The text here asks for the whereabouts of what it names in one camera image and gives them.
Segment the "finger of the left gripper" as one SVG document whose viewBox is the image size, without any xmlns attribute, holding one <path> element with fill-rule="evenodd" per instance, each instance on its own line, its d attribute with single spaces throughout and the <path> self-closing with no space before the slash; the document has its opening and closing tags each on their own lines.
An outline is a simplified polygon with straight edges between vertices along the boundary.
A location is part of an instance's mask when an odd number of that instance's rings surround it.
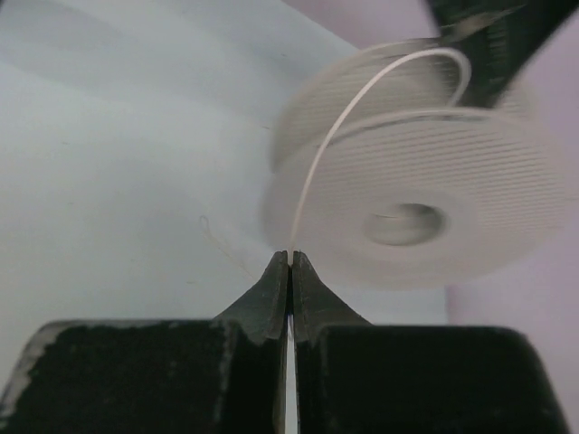
<svg viewBox="0 0 579 434">
<path fill-rule="evenodd" d="M 578 9 L 575 0 L 431 0 L 443 45 L 470 61 L 467 107 L 492 108 L 542 45 Z"/>
</svg>

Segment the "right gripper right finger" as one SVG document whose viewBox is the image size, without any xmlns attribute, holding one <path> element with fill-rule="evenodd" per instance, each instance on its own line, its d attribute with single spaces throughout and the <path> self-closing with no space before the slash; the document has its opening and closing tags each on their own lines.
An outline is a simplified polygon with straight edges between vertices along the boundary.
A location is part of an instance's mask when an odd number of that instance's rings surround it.
<svg viewBox="0 0 579 434">
<path fill-rule="evenodd" d="M 321 393 L 318 383 L 322 368 L 315 360 L 317 341 L 328 326 L 369 326 L 318 276 L 308 256 L 292 253 L 289 292 L 294 337 L 296 394 L 299 433 L 321 433 Z"/>
</svg>

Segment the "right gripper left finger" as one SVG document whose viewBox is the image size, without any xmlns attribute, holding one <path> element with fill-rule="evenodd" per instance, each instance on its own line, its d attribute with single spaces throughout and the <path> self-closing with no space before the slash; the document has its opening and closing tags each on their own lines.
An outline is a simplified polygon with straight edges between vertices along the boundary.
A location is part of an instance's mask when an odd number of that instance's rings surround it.
<svg viewBox="0 0 579 434">
<path fill-rule="evenodd" d="M 288 253 L 274 253 L 257 282 L 215 318 L 230 339 L 221 433 L 285 431 L 289 276 Z"/>
</svg>

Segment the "white cable spool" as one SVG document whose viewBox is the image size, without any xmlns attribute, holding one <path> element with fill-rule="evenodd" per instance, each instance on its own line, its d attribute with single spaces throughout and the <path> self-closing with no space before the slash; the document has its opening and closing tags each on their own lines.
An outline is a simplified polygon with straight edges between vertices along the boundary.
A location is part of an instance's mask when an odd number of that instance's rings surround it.
<svg viewBox="0 0 579 434">
<path fill-rule="evenodd" d="M 273 131 L 261 220 L 274 248 L 364 288 L 458 283 L 520 259 L 565 224 L 575 184 L 514 85 L 459 103 L 460 53 L 381 44 L 311 79 Z"/>
</svg>

